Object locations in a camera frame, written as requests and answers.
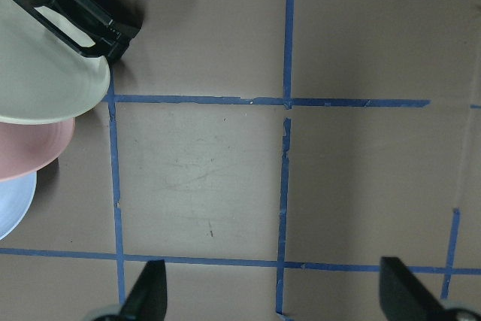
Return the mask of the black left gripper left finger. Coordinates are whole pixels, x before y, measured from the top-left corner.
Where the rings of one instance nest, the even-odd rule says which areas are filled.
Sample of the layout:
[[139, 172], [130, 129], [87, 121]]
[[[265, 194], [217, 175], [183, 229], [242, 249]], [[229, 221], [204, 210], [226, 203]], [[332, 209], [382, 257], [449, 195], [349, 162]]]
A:
[[90, 311], [85, 320], [158, 320], [167, 313], [167, 279], [164, 260], [148, 261], [120, 306]]

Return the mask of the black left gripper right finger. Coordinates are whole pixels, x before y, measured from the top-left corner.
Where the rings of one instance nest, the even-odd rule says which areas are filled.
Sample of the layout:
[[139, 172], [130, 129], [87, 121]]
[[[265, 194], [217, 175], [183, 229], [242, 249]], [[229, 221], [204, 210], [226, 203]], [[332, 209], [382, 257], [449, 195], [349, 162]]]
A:
[[398, 257], [383, 256], [379, 276], [380, 308], [389, 321], [480, 319], [476, 310], [435, 298]]

